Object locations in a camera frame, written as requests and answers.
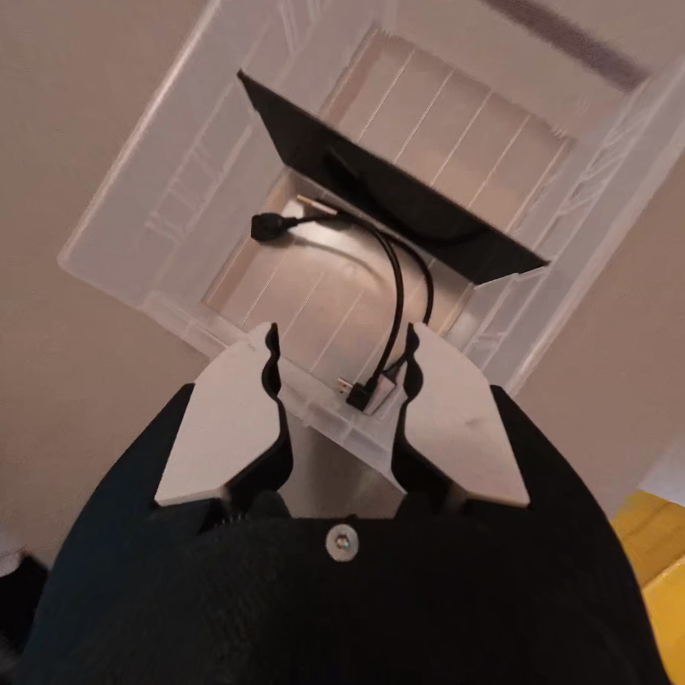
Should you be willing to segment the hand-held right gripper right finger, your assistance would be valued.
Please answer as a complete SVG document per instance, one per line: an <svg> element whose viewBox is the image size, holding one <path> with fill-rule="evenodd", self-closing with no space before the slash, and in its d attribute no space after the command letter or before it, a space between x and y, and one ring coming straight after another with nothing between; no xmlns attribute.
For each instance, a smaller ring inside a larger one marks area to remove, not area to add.
<svg viewBox="0 0 685 685"><path fill-rule="evenodd" d="M456 501L527 508L530 496L485 375L423 323L409 324L390 472L433 511Z"/></svg>

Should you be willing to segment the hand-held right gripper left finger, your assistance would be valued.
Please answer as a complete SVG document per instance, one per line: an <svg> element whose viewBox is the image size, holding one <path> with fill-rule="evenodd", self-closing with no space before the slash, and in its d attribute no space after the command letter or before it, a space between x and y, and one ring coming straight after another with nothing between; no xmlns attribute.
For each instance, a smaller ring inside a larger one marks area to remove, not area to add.
<svg viewBox="0 0 685 685"><path fill-rule="evenodd" d="M201 372L158 484L158 505L218 498L289 440L278 361L278 326L262 323Z"/></svg>

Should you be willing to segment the black usb cable angled plug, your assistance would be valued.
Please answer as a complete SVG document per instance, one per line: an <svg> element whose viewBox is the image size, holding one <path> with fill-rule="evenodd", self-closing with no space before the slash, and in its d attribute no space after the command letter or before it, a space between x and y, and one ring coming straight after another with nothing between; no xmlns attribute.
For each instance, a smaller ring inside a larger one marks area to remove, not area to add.
<svg viewBox="0 0 685 685"><path fill-rule="evenodd" d="M373 236L373 238L381 246L383 252L386 254L386 257L390 262L392 276L395 283L395 310L393 313L392 325L388 340L383 348L380 360L378 361L368 380L364 383L356 382L349 390L346 398L346 403L348 405L356 410L365 412L368 410L372 400L374 399L380 383L381 375L384 372L386 364L389 361L390 354L395 346L395 343L397 342L401 320L404 313L404 277L401 271L401 265L397 257L397 253L390 245L389 240L386 238L385 234L372 223L361 218L353 218L351 215L347 215L345 213L343 213L341 216L331 216L329 214L321 213L315 214L312 217L299 218L284 217L274 212L263 212L252 217L250 235L253 240L260 244L272 243L273 241L284 237L291 229L294 229L295 227L304 223L313 223L315 221L331 222L333 220L339 220L345 225L356 225Z"/></svg>

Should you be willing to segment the clear plastic bin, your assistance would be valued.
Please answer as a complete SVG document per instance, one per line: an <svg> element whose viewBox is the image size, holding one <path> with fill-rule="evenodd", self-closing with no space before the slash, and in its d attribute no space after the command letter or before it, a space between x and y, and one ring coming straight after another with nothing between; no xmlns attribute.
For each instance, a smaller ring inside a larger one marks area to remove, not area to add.
<svg viewBox="0 0 685 685"><path fill-rule="evenodd" d="M249 237L264 209L326 197L287 167L239 71L497 229L423 252L432 328L516 393L684 148L683 1L211 1L62 250L73 276L210 359L278 323L281 402L386 475L401 386L369 414L389 335L389 262L370 235Z"/></svg>

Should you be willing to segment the black usb hub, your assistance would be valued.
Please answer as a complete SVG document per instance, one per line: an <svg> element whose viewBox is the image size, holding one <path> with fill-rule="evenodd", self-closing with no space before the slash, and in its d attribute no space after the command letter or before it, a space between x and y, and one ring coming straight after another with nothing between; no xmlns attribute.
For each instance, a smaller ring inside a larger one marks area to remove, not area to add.
<svg viewBox="0 0 685 685"><path fill-rule="evenodd" d="M280 160L481 285L549 261L239 71Z"/></svg>

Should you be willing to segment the yellow box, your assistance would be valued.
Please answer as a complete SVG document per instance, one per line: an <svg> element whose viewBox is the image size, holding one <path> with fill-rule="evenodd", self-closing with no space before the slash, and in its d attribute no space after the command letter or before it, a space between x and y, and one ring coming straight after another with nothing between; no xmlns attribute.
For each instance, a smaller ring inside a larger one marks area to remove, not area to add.
<svg viewBox="0 0 685 685"><path fill-rule="evenodd" d="M636 490L612 526L638 579L673 684L684 683L684 507Z"/></svg>

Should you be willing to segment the dark object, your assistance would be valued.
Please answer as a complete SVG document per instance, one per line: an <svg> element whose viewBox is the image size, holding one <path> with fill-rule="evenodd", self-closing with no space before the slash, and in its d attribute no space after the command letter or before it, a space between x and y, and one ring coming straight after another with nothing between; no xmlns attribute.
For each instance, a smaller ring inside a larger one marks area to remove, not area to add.
<svg viewBox="0 0 685 685"><path fill-rule="evenodd" d="M1 576L1 642L15 655L26 646L48 578L48 567L26 553Z"/></svg>

